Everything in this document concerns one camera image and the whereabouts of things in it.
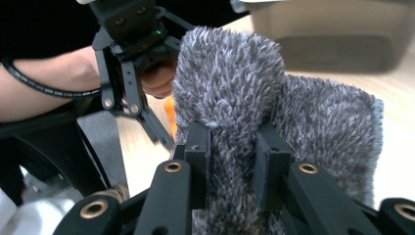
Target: black cable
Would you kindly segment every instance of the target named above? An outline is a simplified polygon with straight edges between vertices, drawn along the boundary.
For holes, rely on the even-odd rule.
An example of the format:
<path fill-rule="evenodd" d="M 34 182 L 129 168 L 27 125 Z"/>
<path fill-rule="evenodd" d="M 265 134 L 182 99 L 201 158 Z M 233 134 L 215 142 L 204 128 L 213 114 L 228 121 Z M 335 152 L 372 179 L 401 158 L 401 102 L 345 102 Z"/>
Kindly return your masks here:
<path fill-rule="evenodd" d="M 20 71 L 18 71 L 13 66 L 13 59 L 11 57 L 3 57 L 2 64 L 4 68 L 9 72 L 11 76 L 13 76 L 18 81 L 24 83 L 25 85 L 33 88 L 37 91 L 45 93 L 47 95 L 60 97 L 60 98 L 69 98 L 69 99 L 82 99 L 86 97 L 95 97 L 101 94 L 101 89 L 97 88 L 94 90 L 89 91 L 81 91 L 81 92 L 73 92 L 73 91 L 65 91 L 60 89 L 55 89 L 50 86 L 46 86 L 40 84 L 39 82 L 34 81 L 33 79 L 28 78 L 27 76 L 23 75 Z"/>

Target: table surface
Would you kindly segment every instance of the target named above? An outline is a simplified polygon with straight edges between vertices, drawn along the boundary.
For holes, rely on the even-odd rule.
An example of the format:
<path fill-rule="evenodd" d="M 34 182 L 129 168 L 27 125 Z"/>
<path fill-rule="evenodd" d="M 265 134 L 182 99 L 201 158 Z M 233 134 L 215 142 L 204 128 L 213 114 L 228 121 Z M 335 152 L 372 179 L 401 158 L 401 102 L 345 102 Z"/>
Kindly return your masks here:
<path fill-rule="evenodd" d="M 250 16 L 223 28 L 254 32 Z M 375 172 L 375 209 L 385 198 L 403 197 L 415 201 L 415 40 L 401 63 L 393 71 L 380 74 L 339 74 L 287 71 L 295 75 L 328 78 L 354 85 L 383 100 L 384 146 Z M 169 129 L 163 112 L 164 100 L 149 98 L 149 103 L 164 126 Z M 125 117 L 117 118 L 119 139 L 131 195 L 150 186 L 159 163 L 169 157 L 161 145 L 154 145 L 142 127 Z"/>

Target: metal screw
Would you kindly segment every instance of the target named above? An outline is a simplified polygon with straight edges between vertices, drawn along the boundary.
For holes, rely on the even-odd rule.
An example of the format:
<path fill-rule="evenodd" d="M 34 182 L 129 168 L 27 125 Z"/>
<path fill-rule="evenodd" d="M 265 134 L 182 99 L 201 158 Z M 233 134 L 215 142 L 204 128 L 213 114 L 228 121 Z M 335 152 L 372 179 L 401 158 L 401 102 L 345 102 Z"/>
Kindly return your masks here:
<path fill-rule="evenodd" d="M 171 163 L 171 164 L 166 164 L 164 166 L 164 170 L 170 173 L 180 171 L 181 168 L 182 168 L 182 164 L 180 163 Z"/>
<path fill-rule="evenodd" d="M 113 104 L 113 101 L 111 99 L 107 98 L 105 99 L 105 106 L 110 107 Z"/>
<path fill-rule="evenodd" d="M 415 207 L 406 204 L 394 205 L 394 209 L 405 218 L 415 222 Z"/>
<path fill-rule="evenodd" d="M 304 173 L 317 173 L 318 168 L 315 165 L 312 164 L 301 164 L 299 166 L 300 170 Z"/>
<path fill-rule="evenodd" d="M 134 113 L 134 114 L 138 113 L 138 107 L 137 107 L 136 104 L 131 105 L 131 112 Z"/>
<path fill-rule="evenodd" d="M 115 20 L 115 26 L 122 26 L 124 23 L 125 23 L 124 18 L 119 18 L 119 19 Z"/>
<path fill-rule="evenodd" d="M 107 210 L 108 206 L 109 205 L 106 200 L 99 199 L 93 201 L 82 208 L 80 216 L 86 219 L 100 216 Z"/>

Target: human hand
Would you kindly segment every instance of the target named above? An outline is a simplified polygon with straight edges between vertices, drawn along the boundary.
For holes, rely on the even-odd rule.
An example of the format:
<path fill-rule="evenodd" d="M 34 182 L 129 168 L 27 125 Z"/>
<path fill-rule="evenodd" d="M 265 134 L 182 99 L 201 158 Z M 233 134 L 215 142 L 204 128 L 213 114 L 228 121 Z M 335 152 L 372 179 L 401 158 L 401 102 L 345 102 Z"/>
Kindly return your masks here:
<path fill-rule="evenodd" d="M 164 98 L 171 94 L 174 76 L 176 75 L 177 62 L 167 61 L 161 66 L 144 73 L 141 77 L 143 90 L 156 98 Z"/>

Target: gray fur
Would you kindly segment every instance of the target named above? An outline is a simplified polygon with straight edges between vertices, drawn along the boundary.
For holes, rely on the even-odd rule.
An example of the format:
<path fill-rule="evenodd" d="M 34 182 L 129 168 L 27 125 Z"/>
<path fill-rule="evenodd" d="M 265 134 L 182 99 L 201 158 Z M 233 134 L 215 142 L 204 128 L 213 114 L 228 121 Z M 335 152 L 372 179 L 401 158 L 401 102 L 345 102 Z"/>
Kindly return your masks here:
<path fill-rule="evenodd" d="M 372 203 L 382 102 L 331 81 L 284 74 L 279 46 L 247 33 L 197 27 L 183 38 L 173 82 L 177 144 L 193 120 L 212 135 L 207 210 L 194 234 L 283 234 L 251 186 L 255 131 L 271 117 L 297 160 L 326 167 L 353 198 Z"/>

